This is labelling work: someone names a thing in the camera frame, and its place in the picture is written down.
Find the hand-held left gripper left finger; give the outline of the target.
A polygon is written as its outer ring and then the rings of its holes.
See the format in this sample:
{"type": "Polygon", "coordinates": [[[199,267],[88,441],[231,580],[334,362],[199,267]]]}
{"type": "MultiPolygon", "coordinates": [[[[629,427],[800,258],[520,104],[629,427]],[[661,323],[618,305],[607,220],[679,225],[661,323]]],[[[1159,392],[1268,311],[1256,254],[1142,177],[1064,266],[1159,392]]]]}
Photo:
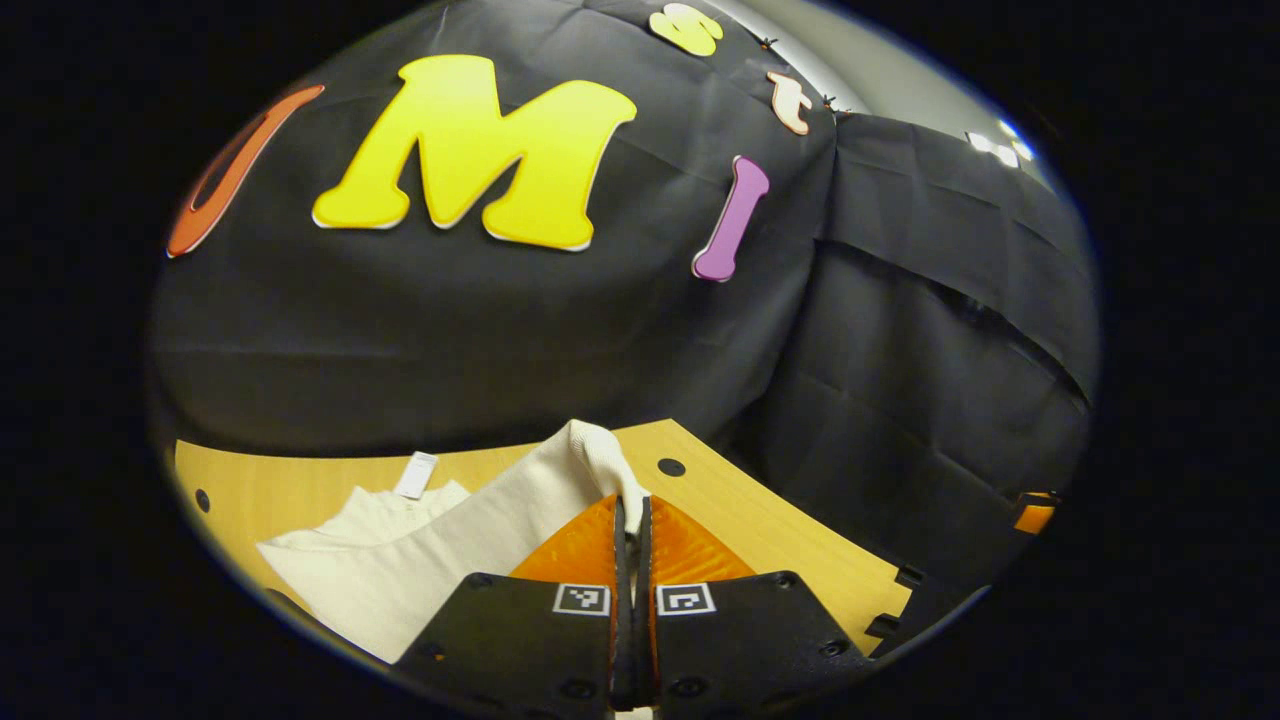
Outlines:
{"type": "Polygon", "coordinates": [[[401,659],[476,714],[609,714],[626,669],[625,520],[609,495],[504,575],[466,575],[401,659]]]}

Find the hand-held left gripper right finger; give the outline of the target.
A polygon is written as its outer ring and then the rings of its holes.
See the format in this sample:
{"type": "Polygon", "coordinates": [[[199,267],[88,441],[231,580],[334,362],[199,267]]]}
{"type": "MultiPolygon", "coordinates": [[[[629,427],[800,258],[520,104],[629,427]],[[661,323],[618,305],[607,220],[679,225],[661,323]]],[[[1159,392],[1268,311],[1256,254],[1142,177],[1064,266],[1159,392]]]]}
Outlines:
{"type": "Polygon", "coordinates": [[[873,673],[797,573],[753,570],[658,496],[646,512],[635,637],[657,715],[778,716],[873,673]]]}

